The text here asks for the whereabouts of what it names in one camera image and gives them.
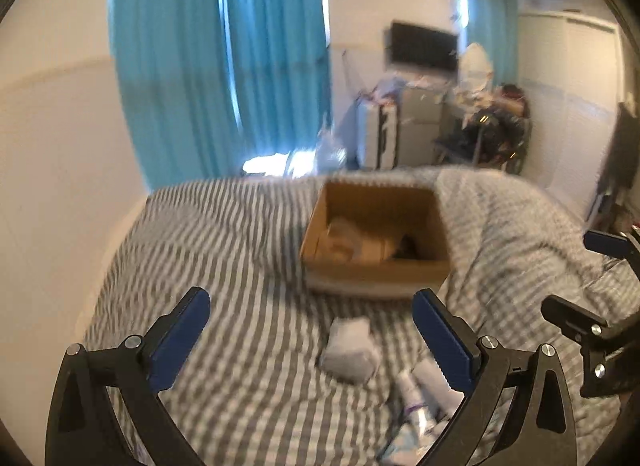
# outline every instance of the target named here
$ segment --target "closet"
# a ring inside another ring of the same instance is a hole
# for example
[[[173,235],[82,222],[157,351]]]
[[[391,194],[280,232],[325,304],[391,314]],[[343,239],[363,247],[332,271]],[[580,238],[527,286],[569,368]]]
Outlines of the closet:
[[[577,13],[521,14],[518,79],[532,131],[522,176],[587,219],[625,95],[620,30]]]

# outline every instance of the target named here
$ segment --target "checkered fabric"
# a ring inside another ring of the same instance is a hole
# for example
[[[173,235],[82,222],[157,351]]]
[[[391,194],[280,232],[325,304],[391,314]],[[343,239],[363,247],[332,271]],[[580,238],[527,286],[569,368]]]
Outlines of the checkered fabric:
[[[625,262],[582,246],[580,226],[525,181],[493,172],[425,169],[354,174],[434,189],[454,266],[439,296],[478,334],[506,347],[552,343],[562,360],[584,464],[606,436],[618,400],[582,399],[578,347],[540,315],[557,294],[616,321],[640,308]],[[298,250],[320,178],[232,179],[151,195],[114,257],[86,334],[88,349],[144,334],[198,285],[211,316],[174,387],[161,394],[178,428],[208,465],[373,465],[398,430],[395,375],[426,352],[407,305],[306,290]],[[316,361],[335,317],[367,316],[383,352],[366,386],[325,375]],[[143,453],[122,401],[114,406]],[[506,416],[500,401],[475,458]]]

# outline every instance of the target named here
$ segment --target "sliding closet door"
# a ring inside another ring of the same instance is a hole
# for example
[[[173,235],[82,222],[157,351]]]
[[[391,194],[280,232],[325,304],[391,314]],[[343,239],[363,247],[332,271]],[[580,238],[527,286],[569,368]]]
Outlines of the sliding closet door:
[[[566,20],[566,114],[558,165],[548,191],[586,219],[609,151],[618,102],[615,29]]]
[[[558,163],[564,131],[565,20],[555,16],[521,16],[518,27],[520,86],[529,99],[532,123],[522,176],[547,187]]]

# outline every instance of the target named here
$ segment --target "striped blanket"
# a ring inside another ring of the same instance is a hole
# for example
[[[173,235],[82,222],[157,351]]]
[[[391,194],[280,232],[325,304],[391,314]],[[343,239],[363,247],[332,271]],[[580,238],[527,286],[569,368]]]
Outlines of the striped blanket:
[[[454,315],[506,347],[556,346],[574,403],[584,464],[609,431],[618,400],[582,399],[578,347],[540,316],[549,294],[616,321],[640,307],[625,262],[590,253],[580,226],[525,181],[492,172],[425,169],[346,176],[434,189],[454,272],[439,296]],[[394,377],[427,351],[409,307],[309,293],[298,259],[321,178],[193,182],[151,195],[116,253],[86,334],[89,350],[144,333],[192,286],[212,311],[162,402],[208,465],[372,465],[398,430]],[[335,317],[366,316],[383,352],[366,386],[316,361]],[[500,401],[477,458],[506,416]],[[144,450],[120,398],[132,448]]]

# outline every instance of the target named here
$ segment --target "silver screw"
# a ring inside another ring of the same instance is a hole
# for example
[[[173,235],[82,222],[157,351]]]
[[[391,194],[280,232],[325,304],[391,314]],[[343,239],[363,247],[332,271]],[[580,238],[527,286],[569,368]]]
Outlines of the silver screw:
[[[124,340],[124,346],[127,349],[137,349],[140,347],[140,343],[142,343],[142,338],[140,336],[129,336]]]
[[[75,356],[79,352],[80,352],[80,343],[71,343],[66,348],[66,355],[67,356]]]
[[[487,349],[495,349],[498,346],[498,340],[491,336],[484,336],[480,340],[482,347]]]
[[[556,355],[556,349],[548,343],[545,343],[544,345],[542,345],[542,353],[545,354],[545,356],[552,357]]]

